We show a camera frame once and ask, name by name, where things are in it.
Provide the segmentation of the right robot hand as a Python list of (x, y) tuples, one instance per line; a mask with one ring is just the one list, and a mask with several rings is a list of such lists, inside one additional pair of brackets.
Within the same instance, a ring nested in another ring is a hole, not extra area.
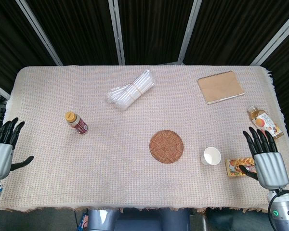
[(243, 131), (256, 172), (252, 172), (244, 165), (239, 165), (240, 170), (248, 177), (257, 180), (260, 185), (268, 190), (284, 189), (289, 184), (284, 160), (278, 152), (275, 140), (270, 132), (249, 127), (250, 133)]

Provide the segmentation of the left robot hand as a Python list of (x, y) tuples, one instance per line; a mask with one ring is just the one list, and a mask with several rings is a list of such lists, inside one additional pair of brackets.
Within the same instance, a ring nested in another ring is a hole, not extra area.
[(5, 179), (10, 172), (23, 168), (30, 164), (34, 159), (29, 156), (26, 160), (19, 163), (12, 163), (13, 153), (19, 138), (21, 129), (25, 122), (18, 122), (18, 118), (0, 123), (0, 180)]

